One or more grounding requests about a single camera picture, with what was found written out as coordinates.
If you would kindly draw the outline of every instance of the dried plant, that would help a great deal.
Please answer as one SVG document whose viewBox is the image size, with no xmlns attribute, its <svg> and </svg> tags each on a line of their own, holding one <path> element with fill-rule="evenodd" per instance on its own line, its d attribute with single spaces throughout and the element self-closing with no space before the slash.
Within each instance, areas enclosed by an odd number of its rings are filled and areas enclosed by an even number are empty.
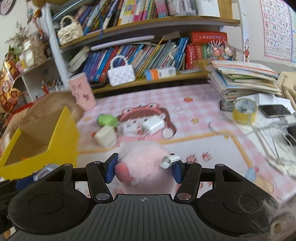
<svg viewBox="0 0 296 241">
<path fill-rule="evenodd" d="M 18 29 L 18 32 L 12 38 L 9 38 L 5 43 L 12 47 L 22 47 L 24 41 L 29 38 L 29 31 L 26 30 L 26 27 L 23 27 L 19 22 L 16 23 L 15 27 Z"/>
</svg>

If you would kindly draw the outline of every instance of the white handbag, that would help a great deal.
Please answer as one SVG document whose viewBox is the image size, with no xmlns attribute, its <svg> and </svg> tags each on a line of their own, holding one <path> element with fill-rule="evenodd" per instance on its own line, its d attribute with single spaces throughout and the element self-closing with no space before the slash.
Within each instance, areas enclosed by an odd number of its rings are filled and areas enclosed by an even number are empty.
<svg viewBox="0 0 296 241">
<path fill-rule="evenodd" d="M 125 62 L 125 65 L 114 68 L 113 63 L 118 58 L 122 58 Z M 115 56 L 110 61 L 110 69 L 108 70 L 107 74 L 111 86 L 133 82 L 136 78 L 133 67 L 128 64 L 126 57 L 124 57 L 123 55 Z"/>
<path fill-rule="evenodd" d="M 64 20 L 68 18 L 71 20 L 71 24 L 64 27 Z M 61 29 L 57 32 L 60 45 L 68 43 L 71 40 L 77 39 L 83 36 L 83 30 L 79 22 L 74 21 L 74 18 L 70 15 L 66 15 L 61 20 Z"/>
</svg>

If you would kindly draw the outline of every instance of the white wall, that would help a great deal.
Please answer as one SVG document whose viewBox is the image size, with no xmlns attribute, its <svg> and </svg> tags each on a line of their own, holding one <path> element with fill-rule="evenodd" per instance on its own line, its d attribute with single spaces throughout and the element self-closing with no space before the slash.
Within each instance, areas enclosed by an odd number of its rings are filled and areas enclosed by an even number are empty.
<svg viewBox="0 0 296 241">
<path fill-rule="evenodd" d="M 250 59 L 254 61 L 266 61 L 278 64 L 285 64 L 291 67 L 296 67 L 296 64 L 290 61 L 279 60 L 275 58 L 264 56 L 264 31 L 263 18 L 260 0 L 243 0 L 245 14 L 248 21 L 249 40 L 250 40 Z M 233 16 L 239 19 L 238 8 L 236 4 L 233 5 Z M 242 39 L 240 27 L 225 27 L 229 43 L 237 48 L 242 48 Z"/>
<path fill-rule="evenodd" d="M 35 6 L 28 3 L 28 7 L 33 7 L 34 11 L 37 9 Z M 5 44 L 6 40 L 13 37 L 18 30 L 15 28 L 16 22 L 22 24 L 27 28 L 27 7 L 25 0 L 17 0 L 13 9 L 8 15 L 0 15 L 0 67 L 2 68 L 4 56 L 8 51 L 8 44 Z M 29 24 L 29 32 L 33 33 L 36 31 L 35 26 Z"/>
</svg>

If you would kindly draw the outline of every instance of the pink cup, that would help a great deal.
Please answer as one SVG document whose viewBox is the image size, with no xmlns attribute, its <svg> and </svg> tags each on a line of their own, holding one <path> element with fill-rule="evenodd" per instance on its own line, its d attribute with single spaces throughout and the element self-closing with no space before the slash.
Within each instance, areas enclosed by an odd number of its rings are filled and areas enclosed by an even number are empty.
<svg viewBox="0 0 296 241">
<path fill-rule="evenodd" d="M 90 110 L 96 106 L 96 99 L 84 72 L 71 77 L 68 84 L 77 104 L 82 109 Z"/>
</svg>

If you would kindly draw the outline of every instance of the roll of tape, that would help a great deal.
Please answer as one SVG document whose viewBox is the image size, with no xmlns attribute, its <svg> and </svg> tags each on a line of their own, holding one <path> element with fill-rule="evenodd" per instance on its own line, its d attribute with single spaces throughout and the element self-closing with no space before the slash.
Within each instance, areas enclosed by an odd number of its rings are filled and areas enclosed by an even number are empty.
<svg viewBox="0 0 296 241">
<path fill-rule="evenodd" d="M 257 103 L 248 98 L 240 98 L 234 102 L 232 112 L 233 120 L 242 125 L 250 125 L 256 119 L 258 111 Z"/>
</svg>

